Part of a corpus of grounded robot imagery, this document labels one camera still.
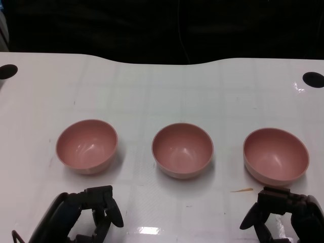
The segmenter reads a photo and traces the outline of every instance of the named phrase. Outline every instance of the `black hole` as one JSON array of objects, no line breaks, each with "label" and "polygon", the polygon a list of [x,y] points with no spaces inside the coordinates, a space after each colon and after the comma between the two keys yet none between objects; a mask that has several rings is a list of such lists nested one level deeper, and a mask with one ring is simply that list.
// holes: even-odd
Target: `black hole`
[{"label": "black hole", "polygon": [[8,64],[0,67],[0,79],[8,79],[18,72],[18,67],[13,64]]},{"label": "black hole", "polygon": [[324,87],[324,76],[317,72],[307,72],[303,75],[304,82],[313,88]]}]

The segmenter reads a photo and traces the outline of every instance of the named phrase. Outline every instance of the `bowl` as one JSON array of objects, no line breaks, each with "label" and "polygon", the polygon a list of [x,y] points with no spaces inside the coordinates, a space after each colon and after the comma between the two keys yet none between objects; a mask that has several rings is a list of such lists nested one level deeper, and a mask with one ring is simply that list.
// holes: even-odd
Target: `bowl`
[{"label": "bowl", "polygon": [[199,175],[213,156],[213,142],[201,128],[187,123],[169,125],[152,142],[157,166],[167,175],[188,179]]},{"label": "bowl", "polygon": [[291,184],[309,165],[305,145],[293,134],[276,128],[250,133],[244,141],[244,163],[258,181],[272,186]]},{"label": "bowl", "polygon": [[117,133],[101,120],[82,120],[65,129],[56,143],[56,154],[67,167],[80,174],[95,174],[113,161]]}]

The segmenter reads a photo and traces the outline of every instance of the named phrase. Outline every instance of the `black curtain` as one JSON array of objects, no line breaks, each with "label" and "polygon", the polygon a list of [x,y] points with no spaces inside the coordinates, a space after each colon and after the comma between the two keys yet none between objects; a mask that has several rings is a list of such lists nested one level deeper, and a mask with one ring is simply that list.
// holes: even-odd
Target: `black curtain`
[{"label": "black curtain", "polygon": [[323,0],[3,0],[13,52],[129,63],[324,59]]}]

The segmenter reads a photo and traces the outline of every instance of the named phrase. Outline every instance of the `white table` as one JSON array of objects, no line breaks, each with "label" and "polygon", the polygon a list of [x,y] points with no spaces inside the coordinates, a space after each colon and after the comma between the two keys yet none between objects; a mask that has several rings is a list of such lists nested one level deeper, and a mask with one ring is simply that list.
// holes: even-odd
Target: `white table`
[{"label": "white table", "polygon": [[[29,240],[54,197],[112,185],[124,228],[105,242],[257,242],[239,229],[262,185],[244,169],[242,143],[262,127],[298,136],[310,166],[290,186],[313,194],[324,207],[324,89],[306,85],[308,71],[324,74],[324,61],[227,59],[191,66],[117,63],[94,56],[0,53],[0,66],[18,73],[0,90],[0,238],[11,230]],[[98,176],[76,175],[57,159],[55,144],[70,124],[88,118],[112,124],[121,161]],[[162,127],[188,122],[214,142],[213,166],[192,181],[162,174],[151,140]],[[253,191],[230,191],[252,187]],[[290,216],[270,216],[273,236],[296,242]],[[84,211],[70,233],[91,234]]]}]

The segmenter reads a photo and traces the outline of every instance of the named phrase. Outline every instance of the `bowl rim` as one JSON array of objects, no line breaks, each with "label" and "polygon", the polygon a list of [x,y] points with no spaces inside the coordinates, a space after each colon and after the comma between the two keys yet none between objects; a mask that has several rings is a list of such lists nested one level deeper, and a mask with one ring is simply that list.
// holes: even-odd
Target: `bowl rim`
[{"label": "bowl rim", "polygon": [[[101,161],[100,163],[98,163],[98,164],[95,165],[95,166],[79,168],[79,167],[74,167],[74,166],[68,165],[67,163],[65,163],[65,162],[60,158],[60,156],[59,156],[59,154],[58,154],[58,152],[57,152],[57,147],[58,147],[57,145],[58,145],[58,143],[59,143],[59,140],[61,139],[62,135],[63,135],[63,134],[64,134],[68,129],[70,129],[71,127],[73,127],[74,125],[79,124],[79,123],[83,123],[83,122],[88,122],[88,121],[104,123],[104,124],[108,125],[110,128],[112,128],[112,130],[114,131],[114,134],[115,134],[115,136],[116,136],[116,144],[115,144],[115,147],[114,147],[114,149],[113,149],[111,155],[108,156],[108,158],[106,158],[104,161]],[[107,123],[107,122],[105,122],[105,121],[103,121],[103,120],[99,120],[99,119],[85,119],[85,120],[79,120],[79,121],[77,121],[77,122],[75,122],[75,123],[69,125],[66,129],[64,129],[64,130],[61,132],[60,136],[58,137],[58,139],[57,139],[57,141],[56,141],[55,152],[56,152],[56,156],[58,157],[59,161],[61,161],[65,166],[67,166],[67,167],[69,167],[69,168],[71,168],[71,169],[74,169],[74,170],[90,170],[90,169],[96,168],[97,166],[102,165],[102,164],[105,163],[107,160],[111,159],[111,158],[115,155],[116,150],[117,150],[117,147],[118,147],[118,134],[117,134],[115,128],[114,128],[111,124],[109,124],[109,123]]]},{"label": "bowl rim", "polygon": [[[205,134],[207,135],[207,137],[209,138],[209,141],[210,141],[210,143],[211,143],[211,145],[212,145],[212,154],[211,154],[209,160],[208,160],[208,161],[207,161],[207,162],[206,162],[206,163],[205,163],[201,168],[199,168],[199,169],[197,169],[197,170],[195,170],[195,171],[191,171],[191,172],[177,172],[177,171],[172,171],[172,170],[166,168],[165,166],[163,166],[163,165],[162,165],[162,164],[161,164],[161,163],[156,159],[156,157],[155,157],[155,155],[154,155],[154,152],[153,152],[153,145],[154,145],[154,142],[155,142],[155,139],[156,139],[157,135],[158,135],[160,132],[162,132],[162,130],[164,130],[164,129],[168,128],[168,127],[171,127],[171,126],[175,126],[175,125],[189,125],[189,126],[196,127],[196,128],[198,128],[199,130],[201,130],[203,133],[205,133]],[[209,136],[209,134],[208,134],[204,129],[202,129],[201,127],[199,127],[199,126],[197,126],[197,125],[194,125],[194,124],[191,124],[191,123],[173,123],[173,124],[170,124],[170,125],[165,126],[164,128],[160,129],[160,130],[156,133],[156,135],[154,136],[153,141],[152,141],[151,151],[152,151],[152,154],[153,154],[153,157],[154,157],[156,163],[157,163],[160,167],[162,167],[164,170],[166,170],[166,171],[168,171],[168,172],[170,172],[170,173],[176,173],[176,174],[179,174],[179,175],[188,175],[188,174],[192,174],[192,173],[196,173],[196,172],[202,171],[204,168],[206,168],[206,167],[210,164],[210,162],[212,161],[213,155],[214,155],[214,144],[213,144],[213,140],[212,140],[212,138]]]},{"label": "bowl rim", "polygon": [[[247,159],[247,157],[245,155],[245,143],[246,143],[247,139],[250,137],[250,135],[252,135],[253,133],[258,132],[260,130],[278,130],[278,131],[281,131],[281,132],[284,132],[284,133],[287,133],[287,134],[293,136],[297,141],[299,141],[301,143],[301,145],[303,146],[303,148],[304,148],[304,150],[306,151],[306,154],[307,154],[307,165],[306,165],[306,168],[303,170],[303,172],[300,175],[292,177],[290,179],[275,179],[275,178],[272,178],[272,177],[269,177],[269,176],[266,176],[266,175],[260,173],[258,170],[256,170],[254,168],[254,166],[251,165],[251,163],[249,162],[249,160]],[[243,143],[243,156],[244,156],[244,161],[246,161],[251,166],[251,168],[253,168],[253,170],[255,172],[257,172],[258,174],[260,174],[261,176],[263,176],[265,178],[269,178],[269,179],[275,180],[275,181],[283,181],[283,182],[285,182],[285,181],[287,181],[287,182],[295,181],[295,180],[297,180],[298,178],[302,177],[305,174],[305,172],[307,171],[308,166],[309,166],[309,152],[308,152],[308,149],[305,146],[305,144],[298,137],[296,137],[294,134],[292,134],[290,132],[287,132],[286,130],[283,130],[283,129],[280,129],[280,128],[260,128],[260,129],[256,129],[253,132],[249,133],[247,135],[247,137],[245,138],[244,143]]]}]

